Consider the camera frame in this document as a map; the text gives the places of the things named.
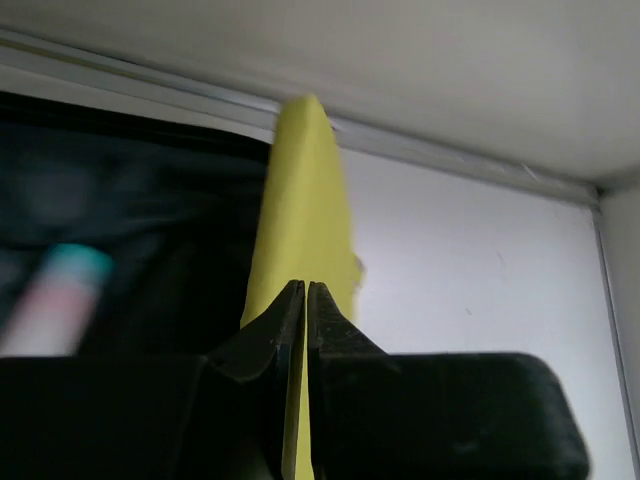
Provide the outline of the white bottle teal cap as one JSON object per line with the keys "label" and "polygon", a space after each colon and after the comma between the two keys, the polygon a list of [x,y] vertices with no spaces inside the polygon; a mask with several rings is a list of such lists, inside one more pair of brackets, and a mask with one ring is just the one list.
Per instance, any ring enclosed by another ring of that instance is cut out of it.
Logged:
{"label": "white bottle teal cap", "polygon": [[79,244],[51,249],[1,333],[3,357],[74,354],[113,270],[111,257]]}

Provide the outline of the yellow-green shorts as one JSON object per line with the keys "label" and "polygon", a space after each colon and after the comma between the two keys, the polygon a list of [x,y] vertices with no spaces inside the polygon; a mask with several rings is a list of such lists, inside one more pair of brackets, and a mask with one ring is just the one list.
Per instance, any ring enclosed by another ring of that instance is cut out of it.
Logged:
{"label": "yellow-green shorts", "polygon": [[352,318],[362,276],[334,131],[316,96],[295,98],[277,119],[241,323],[264,313],[291,280],[306,291],[324,284]]}

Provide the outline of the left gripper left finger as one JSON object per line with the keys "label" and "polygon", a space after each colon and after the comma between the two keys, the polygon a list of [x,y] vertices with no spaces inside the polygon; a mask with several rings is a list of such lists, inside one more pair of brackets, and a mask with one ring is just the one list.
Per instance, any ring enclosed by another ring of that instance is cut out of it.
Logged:
{"label": "left gripper left finger", "polygon": [[292,280],[256,319],[211,355],[214,477],[295,476],[305,285]]}

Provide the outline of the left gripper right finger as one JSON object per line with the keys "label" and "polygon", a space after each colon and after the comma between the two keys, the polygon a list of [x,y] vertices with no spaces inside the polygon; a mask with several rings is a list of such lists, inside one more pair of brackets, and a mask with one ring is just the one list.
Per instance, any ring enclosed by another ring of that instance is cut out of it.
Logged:
{"label": "left gripper right finger", "polygon": [[317,479],[398,475],[400,372],[313,282],[307,302],[311,462]]}

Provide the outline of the yellow hard-shell suitcase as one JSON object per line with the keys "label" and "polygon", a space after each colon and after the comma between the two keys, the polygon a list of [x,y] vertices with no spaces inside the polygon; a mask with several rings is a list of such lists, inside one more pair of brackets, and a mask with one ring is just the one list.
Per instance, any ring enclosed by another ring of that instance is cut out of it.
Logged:
{"label": "yellow hard-shell suitcase", "polygon": [[240,327],[270,147],[211,128],[3,93],[1,311],[47,251],[112,270],[83,354],[204,353]]}

